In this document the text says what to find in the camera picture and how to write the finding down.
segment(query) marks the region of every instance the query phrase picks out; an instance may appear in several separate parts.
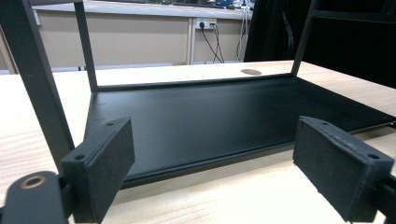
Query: black metal tray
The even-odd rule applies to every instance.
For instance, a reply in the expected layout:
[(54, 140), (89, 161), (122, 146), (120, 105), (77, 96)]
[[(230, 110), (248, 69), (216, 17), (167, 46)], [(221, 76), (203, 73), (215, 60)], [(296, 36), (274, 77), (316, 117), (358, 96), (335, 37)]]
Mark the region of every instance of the black metal tray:
[(125, 180), (132, 187), (274, 153), (293, 143), (301, 115), (346, 131), (395, 120), (298, 77), (261, 77), (98, 92), (86, 135), (132, 118), (136, 160)]

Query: screw hole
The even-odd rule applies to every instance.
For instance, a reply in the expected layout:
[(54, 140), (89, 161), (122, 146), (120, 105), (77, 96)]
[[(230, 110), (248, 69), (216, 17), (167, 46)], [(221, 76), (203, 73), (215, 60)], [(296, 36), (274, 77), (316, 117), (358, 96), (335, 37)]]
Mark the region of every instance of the screw hole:
[(84, 159), (84, 157), (85, 157), (84, 155), (78, 155), (75, 157), (75, 160), (80, 161), (80, 160)]
[(40, 186), (45, 181), (46, 181), (46, 177), (43, 175), (32, 176), (21, 183), (21, 188), (32, 189), (37, 186)]
[(371, 159), (374, 159), (374, 160), (378, 160), (379, 159), (379, 157), (377, 155), (374, 155), (374, 154), (368, 154), (367, 156), (369, 156)]

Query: black metal frame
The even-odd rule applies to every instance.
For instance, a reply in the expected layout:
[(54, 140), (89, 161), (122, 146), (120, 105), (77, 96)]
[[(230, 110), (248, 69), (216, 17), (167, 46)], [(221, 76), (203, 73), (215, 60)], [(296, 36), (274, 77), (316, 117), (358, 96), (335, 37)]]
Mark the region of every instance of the black metal frame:
[[(21, 72), (21, 77), (26, 90), (29, 93), (29, 97), (34, 106), (37, 118), (49, 144), (49, 149), (51, 151), (52, 157), (55, 160), (55, 164), (58, 170), (61, 171), (60, 160), (64, 157), (70, 150), (74, 148), (74, 144), (71, 138), (71, 134), (67, 125), (67, 121), (64, 115), (62, 104), (59, 98), (59, 94), (56, 90), (56, 86), (53, 80), (52, 73), (50, 71), (50, 64), (47, 55), (44, 50), (44, 45), (42, 39), (39, 35), (38, 29), (35, 26), (35, 18), (32, 11), (32, 6), (35, 5), (47, 5), (47, 4), (65, 4), (74, 3), (76, 16), (78, 20), (78, 29), (81, 36), (81, 42), (83, 46), (83, 52), (85, 57), (85, 62), (88, 71), (88, 77), (90, 81), (90, 87), (92, 92), (92, 102), (90, 107), (90, 115), (87, 121), (87, 131), (90, 132), (90, 118), (92, 116), (92, 108), (95, 107), (95, 99), (97, 100), (99, 94), (101, 93), (111, 93), (111, 92), (123, 92), (123, 91), (153, 91), (153, 90), (166, 90), (172, 89), (176, 90), (178, 88), (197, 88), (197, 87), (208, 87), (211, 86), (224, 86), (234, 83), (235, 86), (241, 85), (251, 85), (253, 81), (267, 81), (274, 78), (289, 77), (293, 79), (297, 76), (303, 55), (304, 49), (309, 37), (309, 33), (312, 27), (312, 22), (314, 18), (327, 18), (327, 19), (337, 19), (337, 20), (354, 20), (354, 21), (369, 21), (369, 22), (389, 22), (396, 24), (396, 16), (392, 15), (395, 10), (395, 0), (388, 0), (384, 6), (383, 12), (381, 14), (364, 14), (364, 13), (340, 13), (340, 12), (325, 12), (317, 10), (319, 0), (313, 0), (312, 5), (309, 9), (308, 16), (306, 18), (306, 23), (302, 35), (302, 39), (297, 50), (297, 54), (294, 60), (294, 64), (290, 73), (280, 74), (279, 76), (270, 77), (246, 77), (238, 79), (220, 79), (211, 81), (192, 81), (192, 82), (178, 82), (178, 83), (166, 83), (166, 84), (148, 84), (148, 85), (121, 85), (121, 86), (98, 86), (96, 82), (96, 76), (93, 66), (92, 50), (89, 39), (88, 27), (85, 18), (84, 6), (82, 1), (78, 0), (65, 0), (65, 1), (55, 1), (55, 0), (0, 0), (0, 24), (4, 30), (6, 39), (10, 46), (11, 52), (14, 56), (15, 62)], [(301, 80), (296, 80), (299, 82), (298, 85), (303, 85), (306, 88), (315, 88), (319, 92), (325, 92), (329, 97), (332, 97), (333, 93), (329, 91), (322, 91), (320, 87), (314, 87), (314, 85), (304, 84)], [(338, 97), (337, 100), (344, 100), (345, 97)], [(346, 104), (357, 104), (353, 101), (346, 101)], [(396, 120), (396, 118), (379, 113), (368, 107), (362, 107), (368, 113), (375, 113), (378, 115), (377, 120), (371, 120), (370, 122), (365, 121), (364, 125), (355, 125), (348, 127), (348, 131), (354, 131), (359, 128), (365, 128), (367, 126), (380, 125), (385, 123), (390, 123)], [(274, 145), (269, 145), (266, 147), (249, 148), (247, 151), (243, 151), (239, 154), (226, 155), (221, 158), (212, 158), (206, 160), (205, 162), (198, 161), (192, 162), (191, 164), (183, 164), (182, 167), (176, 165), (172, 169), (164, 169), (163, 172), (158, 175), (158, 172), (147, 174), (143, 179), (138, 177), (136, 183), (147, 183), (153, 180), (158, 180), (161, 178), (167, 178), (173, 176), (174, 174), (182, 175), (186, 173), (186, 170), (197, 171), (197, 167), (202, 169), (211, 168), (213, 166), (208, 165), (210, 163), (216, 165), (222, 165), (224, 162), (229, 161), (240, 161), (251, 158), (251, 155), (263, 155), (263, 153), (268, 153), (273, 151), (274, 147), (280, 146), (282, 144), (290, 144), (292, 140), (287, 140), (281, 144), (274, 143)]]

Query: table surface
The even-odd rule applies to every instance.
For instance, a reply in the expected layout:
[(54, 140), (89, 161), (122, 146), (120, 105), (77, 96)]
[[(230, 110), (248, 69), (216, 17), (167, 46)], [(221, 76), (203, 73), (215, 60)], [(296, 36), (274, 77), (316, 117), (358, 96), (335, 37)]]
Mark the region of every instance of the table surface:
[[(291, 62), (230, 63), (97, 71), (100, 84), (263, 76), (289, 72)], [(81, 143), (88, 105), (85, 72), (54, 74), (75, 144)], [(396, 116), (396, 90), (302, 63), (299, 77)], [(0, 204), (8, 186), (33, 172), (56, 172), (35, 112), (18, 75), (0, 76)], [(356, 135), (396, 158), (396, 130), (389, 127)], [(344, 223), (292, 163), (292, 151), (243, 161), (121, 190), (104, 223)], [(384, 217), (378, 213), (375, 223)]]

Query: metal bar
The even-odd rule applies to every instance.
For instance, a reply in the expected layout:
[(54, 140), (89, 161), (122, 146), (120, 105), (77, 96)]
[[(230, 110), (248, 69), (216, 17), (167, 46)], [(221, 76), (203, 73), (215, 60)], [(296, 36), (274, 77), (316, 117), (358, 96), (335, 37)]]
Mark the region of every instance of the metal bar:
[(290, 73), (276, 74), (271, 76), (259, 76), (259, 77), (233, 77), (213, 80), (199, 80), (199, 81), (179, 81), (179, 82), (166, 82), (166, 83), (149, 83), (149, 84), (123, 84), (123, 85), (111, 85), (111, 86), (100, 86), (99, 92), (113, 92), (113, 91), (142, 91), (142, 90), (158, 90), (158, 89), (169, 89), (169, 88), (180, 88), (180, 87), (193, 87), (193, 86), (207, 86), (207, 85), (219, 85), (219, 84), (232, 84), (242, 82), (255, 82), (265, 79), (280, 78), (280, 77), (291, 77)]
[(82, 51), (84, 52), (85, 65), (87, 67), (91, 92), (98, 92), (98, 84), (96, 81), (95, 66), (93, 64), (91, 41), (88, 32), (87, 18), (85, 17), (84, 3), (75, 3), (74, 6), (76, 10), (79, 37), (81, 39)]
[(380, 23), (396, 24), (396, 16), (378, 13), (351, 13), (351, 12), (332, 12), (315, 10), (312, 14), (314, 18), (344, 20), (344, 21), (368, 21)]
[(60, 5), (68, 3), (80, 3), (82, 0), (30, 0), (32, 7), (47, 6), (47, 5)]
[(306, 44), (308, 43), (309, 34), (312, 29), (312, 14), (315, 9), (318, 8), (320, 0), (312, 0), (311, 6), (309, 7), (308, 14), (306, 15), (305, 26), (303, 29), (303, 33), (301, 34), (300, 44), (298, 45), (296, 56), (294, 58), (293, 67), (291, 68), (291, 73), (294, 76), (297, 76), (298, 70), (300, 69), (301, 60), (303, 59), (304, 52), (306, 49)]
[(61, 172), (61, 158), (74, 148), (74, 144), (29, 2), (0, 1), (0, 25), (52, 157)]

